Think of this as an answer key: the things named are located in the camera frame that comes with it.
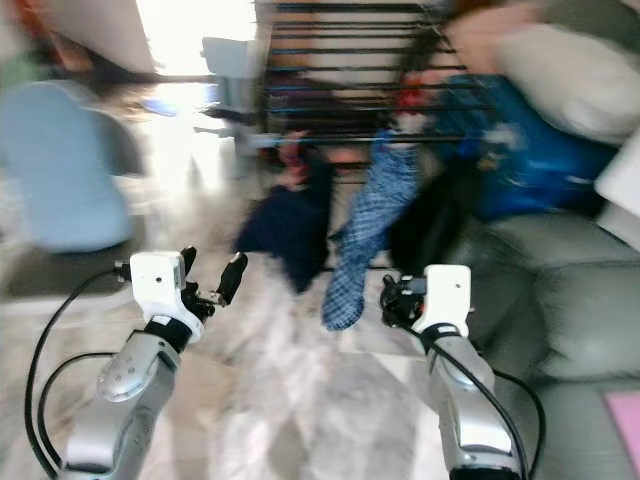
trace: blue plaid sock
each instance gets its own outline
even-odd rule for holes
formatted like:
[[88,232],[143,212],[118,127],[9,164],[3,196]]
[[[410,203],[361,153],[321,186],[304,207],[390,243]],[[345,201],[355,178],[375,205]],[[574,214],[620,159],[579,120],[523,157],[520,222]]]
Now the blue plaid sock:
[[387,229],[416,194],[415,148],[391,148],[386,141],[391,135],[378,133],[367,184],[356,195],[342,231],[340,260],[322,306],[328,330],[343,330],[360,319],[369,262],[384,248]]

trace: black cable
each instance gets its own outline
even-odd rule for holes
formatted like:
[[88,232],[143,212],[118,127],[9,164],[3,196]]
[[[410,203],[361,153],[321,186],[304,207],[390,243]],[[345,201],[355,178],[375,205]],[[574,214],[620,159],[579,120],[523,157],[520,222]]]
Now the black cable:
[[62,374],[64,369],[69,367],[70,365],[73,365],[74,363],[77,363],[80,360],[85,360],[87,358],[105,358],[112,357],[113,355],[115,355],[114,352],[92,352],[83,353],[81,355],[71,357],[60,364],[44,384],[44,388],[42,389],[42,393],[40,394],[40,400],[38,401],[38,410],[36,412],[38,434],[40,435],[40,440],[42,441],[45,450],[53,460],[53,463],[55,463],[58,467],[62,467],[62,459],[60,458],[60,455],[56,451],[56,448],[53,446],[53,443],[49,438],[49,432],[47,431],[47,425],[45,423],[45,408],[47,406],[47,397],[49,396],[49,390],[51,390],[53,383]]
[[471,383],[475,385],[475,387],[484,395],[484,397],[491,403],[493,408],[496,409],[504,423],[507,425],[507,429],[513,438],[516,447],[516,453],[518,454],[518,460],[520,463],[520,478],[522,480],[529,480],[529,470],[527,466],[527,456],[524,450],[524,442],[522,441],[522,437],[520,436],[520,432],[518,432],[518,428],[516,427],[513,419],[509,415],[509,412],[502,406],[502,404],[498,401],[493,393],[480,381],[478,378],[469,371],[467,367],[465,367],[462,363],[453,357],[449,352],[440,347],[437,343],[433,341],[429,341],[427,339],[422,338],[417,332],[412,330],[410,327],[403,327],[404,330],[409,332],[414,337],[418,338],[421,342],[429,342],[428,348],[432,348],[438,355],[445,358],[449,363],[451,363],[454,367],[462,372],[462,374],[467,377]]
[[33,358],[31,359],[31,365],[29,366],[29,373],[27,374],[27,385],[25,387],[24,392],[24,424],[25,429],[27,431],[27,438],[29,439],[29,444],[31,445],[31,449],[33,450],[36,459],[44,469],[45,473],[49,478],[56,477],[56,469],[51,462],[47,458],[45,452],[42,450],[40,443],[38,442],[38,437],[36,435],[36,430],[33,425],[33,386],[36,378],[36,371],[38,368],[38,360],[40,359],[40,354],[42,353],[42,349],[44,348],[44,344],[47,341],[47,337],[51,332],[51,328],[56,324],[60,315],[66,310],[71,302],[73,302],[89,285],[93,282],[100,280],[103,277],[108,275],[113,275],[115,270],[108,270],[100,273],[96,273],[91,277],[87,278],[84,282],[78,285],[71,294],[67,297],[67,299],[60,305],[58,310],[51,316],[49,322],[44,327],[42,334],[40,334],[40,338],[38,338],[38,343],[36,344],[36,348],[33,351]]
[[533,454],[533,461],[531,462],[531,468],[529,469],[529,477],[534,478],[536,472],[538,471],[538,466],[540,463],[540,458],[544,453],[545,443],[547,440],[547,415],[544,411],[544,406],[540,401],[540,397],[533,391],[533,389],[527,385],[525,382],[520,380],[518,377],[514,377],[513,375],[509,375],[508,373],[501,372],[500,370],[493,370],[493,373],[496,377],[503,378],[518,387],[524,390],[527,395],[531,398],[533,405],[536,408],[536,412],[538,415],[538,441],[536,442],[536,449]]

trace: white pillow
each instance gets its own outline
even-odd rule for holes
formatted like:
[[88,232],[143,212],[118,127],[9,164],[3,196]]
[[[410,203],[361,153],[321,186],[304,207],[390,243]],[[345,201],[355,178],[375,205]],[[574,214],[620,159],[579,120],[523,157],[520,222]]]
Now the white pillow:
[[620,145],[640,126],[635,58],[590,35],[535,25],[502,37],[507,77],[552,125]]
[[621,0],[621,2],[640,14],[640,0]]

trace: black cloth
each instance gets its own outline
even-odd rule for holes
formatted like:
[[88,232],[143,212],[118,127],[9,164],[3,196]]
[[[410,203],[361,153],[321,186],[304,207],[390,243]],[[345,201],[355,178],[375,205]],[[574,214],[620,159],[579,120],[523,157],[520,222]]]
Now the black cloth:
[[319,150],[303,150],[301,161],[309,167],[306,188],[273,187],[235,243],[237,251],[268,252],[282,259],[296,293],[309,288],[327,259],[333,192],[333,167]]
[[427,265],[446,263],[481,188],[473,167],[464,170],[459,176],[450,169],[423,186],[389,229],[391,261],[402,273],[422,275]]

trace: sofa cushion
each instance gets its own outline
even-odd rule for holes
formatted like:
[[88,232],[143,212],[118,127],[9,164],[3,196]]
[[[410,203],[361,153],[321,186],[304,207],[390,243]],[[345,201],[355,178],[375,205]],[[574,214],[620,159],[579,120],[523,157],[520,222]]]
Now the sofa cushion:
[[[501,301],[499,294],[494,298]],[[469,321],[469,338],[479,347],[489,365],[523,379],[541,377],[538,365],[548,352],[547,331],[531,291],[510,306],[492,336],[482,337],[484,332],[475,323],[476,318],[480,319],[474,313]]]
[[489,234],[500,245],[494,249],[500,251],[502,261],[517,262],[532,270],[575,263],[640,260],[638,252],[578,215],[511,217],[492,224]]
[[471,267],[471,306],[469,336],[485,348],[508,327],[514,308],[531,290],[532,275],[510,265],[496,265],[491,272]]
[[[637,480],[604,397],[608,392],[628,390],[640,390],[640,380],[554,383],[536,388],[547,416],[546,449],[536,480]],[[518,391],[516,398],[505,407],[525,445],[532,447],[538,436],[536,414],[526,395]],[[531,459],[531,449],[527,453]]]
[[620,0],[544,0],[545,21],[610,40],[640,53],[640,22]]
[[535,25],[504,36],[498,49],[507,77],[556,128],[620,145],[640,125],[640,72],[617,45]]
[[570,265],[541,273],[535,294],[557,379],[640,375],[640,262]]

